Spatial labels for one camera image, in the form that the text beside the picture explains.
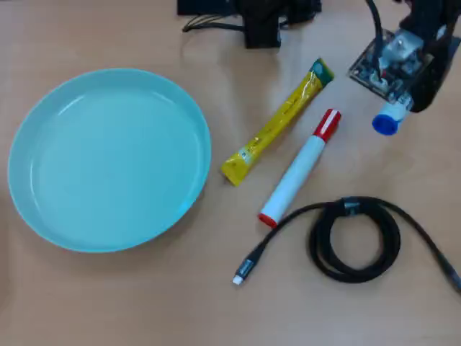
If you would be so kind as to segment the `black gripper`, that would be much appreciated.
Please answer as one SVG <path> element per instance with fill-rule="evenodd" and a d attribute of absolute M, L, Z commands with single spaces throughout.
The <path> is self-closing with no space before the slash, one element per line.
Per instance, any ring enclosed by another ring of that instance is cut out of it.
<path fill-rule="evenodd" d="M 412 10 L 399 24 L 399 28 L 411 32 L 423 41 L 419 49 L 423 54 L 433 54 L 431 63 L 411 88 L 412 113 L 428 108 L 442 86 L 451 67 L 451 48 L 460 9 L 437 14 L 434 9 Z"/>

